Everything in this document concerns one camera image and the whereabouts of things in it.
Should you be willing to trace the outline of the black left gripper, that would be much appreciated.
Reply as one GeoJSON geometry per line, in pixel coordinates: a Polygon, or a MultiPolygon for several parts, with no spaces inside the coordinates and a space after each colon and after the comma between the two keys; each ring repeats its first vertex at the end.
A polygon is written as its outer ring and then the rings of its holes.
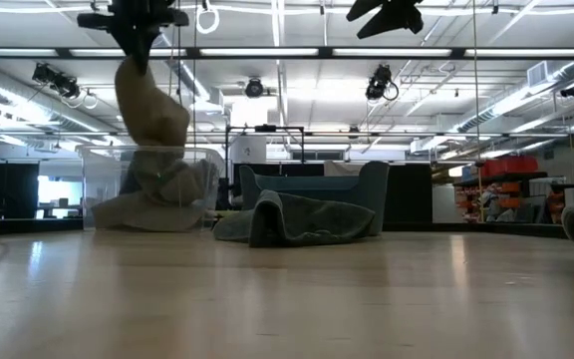
{"type": "Polygon", "coordinates": [[[149,52],[157,38],[157,29],[173,25],[185,27],[188,15],[173,7],[174,0],[114,0],[106,14],[92,2],[91,13],[77,16],[81,28],[111,31],[126,56],[144,76],[148,68],[149,52]]]}

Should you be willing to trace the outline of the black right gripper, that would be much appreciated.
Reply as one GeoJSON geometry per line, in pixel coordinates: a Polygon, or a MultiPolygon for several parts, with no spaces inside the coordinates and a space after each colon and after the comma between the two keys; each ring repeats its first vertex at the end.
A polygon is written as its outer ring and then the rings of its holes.
{"type": "Polygon", "coordinates": [[[422,13],[417,9],[417,5],[422,2],[423,0],[356,0],[346,19],[352,22],[374,9],[379,9],[357,33],[359,39],[399,29],[407,29],[417,34],[424,27],[422,13]]]}

